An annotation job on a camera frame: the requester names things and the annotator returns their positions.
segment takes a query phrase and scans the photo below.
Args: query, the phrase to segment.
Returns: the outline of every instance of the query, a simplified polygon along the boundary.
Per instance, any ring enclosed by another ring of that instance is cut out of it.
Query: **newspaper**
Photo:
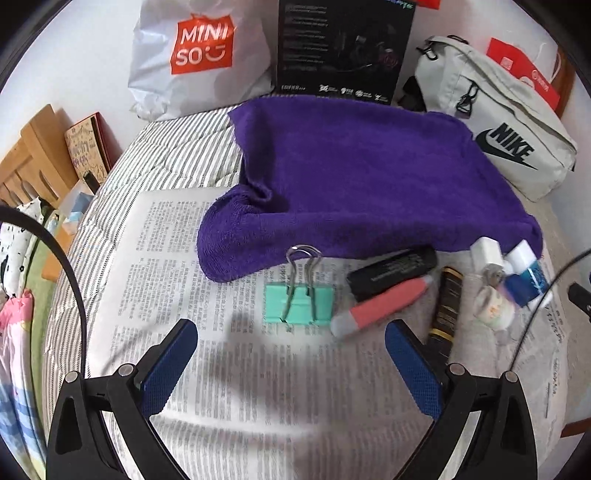
[[[385,349],[387,322],[345,342],[335,340],[328,328],[265,324],[265,284],[284,281],[286,265],[227,284],[208,280],[194,251],[197,229],[224,192],[138,195],[90,325],[91,375],[110,375],[123,363],[137,362],[178,319],[188,318],[199,331],[196,352],[151,423],[189,478],[391,480],[431,418],[421,414]],[[440,254],[439,260],[466,273],[451,360],[474,375],[500,375],[524,319],[519,317],[505,337],[474,321],[472,302],[481,280],[470,273],[469,254]],[[335,288],[335,310],[354,304],[345,277],[367,263],[321,262],[314,281]],[[301,262],[298,281],[303,281]],[[436,297],[434,285],[396,315],[421,340]],[[560,312],[556,302],[543,312],[545,322],[536,321],[517,371],[531,402],[540,463],[560,436],[566,405],[568,330]],[[113,415],[106,414],[106,421],[129,477],[142,478]],[[470,428],[442,478],[454,477]]]

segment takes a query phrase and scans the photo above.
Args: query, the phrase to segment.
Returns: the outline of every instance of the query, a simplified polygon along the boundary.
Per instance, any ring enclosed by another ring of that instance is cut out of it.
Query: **metal clip handle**
[[[472,116],[472,105],[478,96],[478,92],[480,92],[480,87],[476,82],[472,82],[470,88],[468,89],[468,93],[463,95],[458,101],[456,110],[467,115],[468,117]]]
[[[297,265],[296,261],[294,260],[293,256],[296,253],[302,253],[307,255],[309,260],[306,262],[306,266],[304,267],[304,276],[306,279],[306,293],[310,297],[310,305],[311,305],[311,316],[312,321],[316,322],[316,294],[314,291],[314,270],[322,260],[322,252],[317,248],[311,245],[295,245],[291,247],[286,253],[285,258],[287,262],[291,265],[291,271],[289,275],[289,281],[287,284],[287,302],[285,302],[285,307],[283,309],[283,313],[281,315],[281,321],[287,323],[287,316],[289,315],[291,309],[291,303],[293,301],[294,294],[296,293],[296,274],[297,274]]]

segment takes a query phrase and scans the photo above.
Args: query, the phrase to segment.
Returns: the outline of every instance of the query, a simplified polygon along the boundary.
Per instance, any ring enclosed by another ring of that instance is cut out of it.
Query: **white plastic bag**
[[[144,0],[128,84],[132,111],[168,120],[264,95],[270,63],[249,0]]]

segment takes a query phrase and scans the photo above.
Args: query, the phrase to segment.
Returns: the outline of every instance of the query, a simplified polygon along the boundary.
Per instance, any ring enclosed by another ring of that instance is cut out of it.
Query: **white wall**
[[[27,50],[0,93],[0,158],[45,104],[65,127],[100,111],[117,150],[145,122],[129,111],[133,28],[141,0],[73,0]]]
[[[275,52],[278,0],[254,1]],[[129,145],[144,125],[129,111],[133,98],[127,89],[140,5],[141,0],[73,0],[59,13],[0,93],[0,158],[46,103],[59,111],[64,127],[100,111],[120,148]],[[413,72],[418,58],[415,48],[423,40],[452,33],[481,50],[494,35],[519,45],[531,58],[546,43],[537,66],[551,73],[556,45],[513,0],[443,0],[440,11],[417,10],[399,85]]]
[[[550,198],[560,226],[569,237],[571,251],[578,254],[591,248],[591,98],[578,78],[562,121],[578,143],[579,152],[574,173],[569,173]],[[591,258],[583,261],[579,270],[582,284],[591,288]]]

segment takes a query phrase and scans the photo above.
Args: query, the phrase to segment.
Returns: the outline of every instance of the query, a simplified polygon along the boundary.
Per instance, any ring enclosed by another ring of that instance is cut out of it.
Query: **pink marker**
[[[433,278],[430,275],[402,282],[377,297],[332,317],[330,331],[337,338],[345,338],[358,332],[412,305],[427,291],[431,283]]]

